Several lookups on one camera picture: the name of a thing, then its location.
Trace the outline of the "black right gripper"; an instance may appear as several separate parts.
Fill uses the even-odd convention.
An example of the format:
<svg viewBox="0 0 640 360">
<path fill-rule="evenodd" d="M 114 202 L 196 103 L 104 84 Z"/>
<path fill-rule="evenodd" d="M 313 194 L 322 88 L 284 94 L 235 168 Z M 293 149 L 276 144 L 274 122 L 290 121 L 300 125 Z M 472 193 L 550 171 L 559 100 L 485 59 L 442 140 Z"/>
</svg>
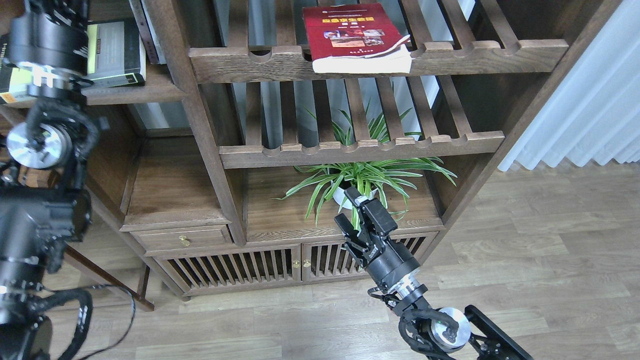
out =
<svg viewBox="0 0 640 360">
<path fill-rule="evenodd" d="M 395 219 L 378 198 L 370 199 L 356 187 L 349 187 L 344 194 L 352 203 L 352 212 L 358 214 L 359 223 L 355 225 L 343 213 L 336 215 L 334 221 L 345 237 L 345 248 L 355 264 L 370 275 L 385 295 L 409 295 L 418 289 L 422 285 L 415 278 L 418 260 L 404 244 L 388 236 L 398 228 Z"/>
</svg>

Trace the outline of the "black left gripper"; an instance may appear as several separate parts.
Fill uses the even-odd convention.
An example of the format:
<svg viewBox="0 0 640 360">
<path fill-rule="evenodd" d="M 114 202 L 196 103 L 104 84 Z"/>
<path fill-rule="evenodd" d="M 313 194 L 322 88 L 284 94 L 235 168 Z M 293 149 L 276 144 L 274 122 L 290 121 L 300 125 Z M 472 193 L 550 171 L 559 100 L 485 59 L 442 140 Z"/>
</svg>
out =
<svg viewBox="0 0 640 360">
<path fill-rule="evenodd" d="M 6 62 L 18 68 L 49 66 L 82 77 L 88 73 L 88 0 L 26 0 L 11 21 Z"/>
</svg>

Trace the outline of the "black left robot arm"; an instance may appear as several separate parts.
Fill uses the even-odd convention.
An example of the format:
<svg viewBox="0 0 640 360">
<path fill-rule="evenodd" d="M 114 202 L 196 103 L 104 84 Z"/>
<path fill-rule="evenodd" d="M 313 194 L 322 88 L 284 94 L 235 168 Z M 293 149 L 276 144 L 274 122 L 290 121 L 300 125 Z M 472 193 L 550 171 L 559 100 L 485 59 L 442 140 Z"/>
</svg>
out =
<svg viewBox="0 0 640 360">
<path fill-rule="evenodd" d="M 78 301 L 69 345 L 73 359 L 90 330 L 89 287 L 52 290 L 41 297 L 45 273 L 63 264 L 69 242 L 80 242 L 92 215 L 85 187 L 90 153 L 105 117 L 87 114 L 89 11 L 87 0 L 26 0 L 10 24 L 2 63 L 30 71 L 35 98 L 25 121 L 1 137 L 1 358 L 48 360 L 53 324 L 46 312 Z"/>
</svg>

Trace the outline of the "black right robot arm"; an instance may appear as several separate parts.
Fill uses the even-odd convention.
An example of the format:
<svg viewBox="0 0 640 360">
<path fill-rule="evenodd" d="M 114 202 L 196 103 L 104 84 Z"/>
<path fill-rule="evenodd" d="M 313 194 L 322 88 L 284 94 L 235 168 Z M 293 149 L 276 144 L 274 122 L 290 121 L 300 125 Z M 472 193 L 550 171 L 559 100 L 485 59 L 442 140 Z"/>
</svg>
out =
<svg viewBox="0 0 640 360">
<path fill-rule="evenodd" d="M 346 189 L 345 197 L 359 216 L 359 228 L 344 214 L 334 218 L 346 251 L 375 282 L 368 294 L 399 317 L 398 332 L 411 350 L 429 360 L 450 360 L 451 353 L 470 344 L 480 360 L 530 360 L 531 355 L 476 306 L 434 309 L 424 297 L 426 285 L 415 278 L 418 260 L 404 244 L 390 239 L 398 225 L 386 208 L 356 187 Z"/>
</svg>

